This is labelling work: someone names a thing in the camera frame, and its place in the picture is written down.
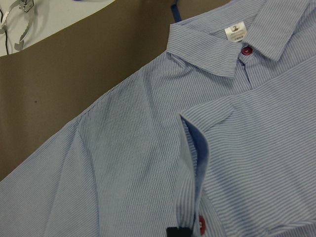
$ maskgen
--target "brown surface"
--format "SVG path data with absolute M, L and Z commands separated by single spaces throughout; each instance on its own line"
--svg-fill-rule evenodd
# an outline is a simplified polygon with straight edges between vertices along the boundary
M 165 51 L 173 0 L 117 0 L 0 57 L 0 180 L 98 97 Z M 182 19 L 229 0 L 180 0 Z

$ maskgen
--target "metal clamp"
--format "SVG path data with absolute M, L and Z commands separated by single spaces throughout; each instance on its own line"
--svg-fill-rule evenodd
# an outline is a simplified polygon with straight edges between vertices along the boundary
M 9 13 L 12 11 L 13 8 L 16 6 L 19 6 L 19 8 L 24 12 L 27 13 L 29 16 L 29 22 L 28 25 L 24 31 L 24 33 L 21 35 L 20 40 L 18 43 L 14 45 L 14 48 L 18 51 L 21 51 L 23 49 L 24 45 L 24 39 L 26 35 L 29 33 L 30 28 L 33 23 L 34 19 L 34 0 L 17 0 L 15 1 L 10 7 L 9 10 L 4 14 L 2 22 L 1 22 L 1 29 L 0 29 L 0 34 L 4 34 L 4 32 L 7 30 L 7 25 L 6 25 L 6 19 L 9 15 Z

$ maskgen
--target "shirt collar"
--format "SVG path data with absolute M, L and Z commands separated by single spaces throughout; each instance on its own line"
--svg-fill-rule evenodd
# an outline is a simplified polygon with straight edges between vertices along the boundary
M 167 52 L 212 74 L 233 78 L 243 43 L 278 61 L 309 0 L 233 0 L 204 14 L 171 24 Z M 255 16 L 242 42 L 211 35 Z

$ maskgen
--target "white surface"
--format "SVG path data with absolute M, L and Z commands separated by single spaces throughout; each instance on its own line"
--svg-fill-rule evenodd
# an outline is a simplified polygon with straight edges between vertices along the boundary
M 5 14 L 15 0 L 0 0 Z M 73 23 L 101 10 L 114 0 L 34 0 L 35 17 L 24 40 L 24 49 Z M 14 44 L 19 42 L 28 24 L 27 13 L 15 7 L 7 18 L 9 54 L 17 52 Z M 0 56 L 6 55 L 5 34 L 0 35 Z

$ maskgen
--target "blue strap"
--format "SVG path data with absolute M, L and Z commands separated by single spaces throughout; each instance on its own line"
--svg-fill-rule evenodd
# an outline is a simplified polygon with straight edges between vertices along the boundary
M 177 1 L 178 0 L 174 0 L 173 5 L 171 5 L 171 11 L 173 14 L 173 18 L 175 22 L 179 22 L 182 21 L 181 16 L 180 16 L 180 12 L 177 6 Z

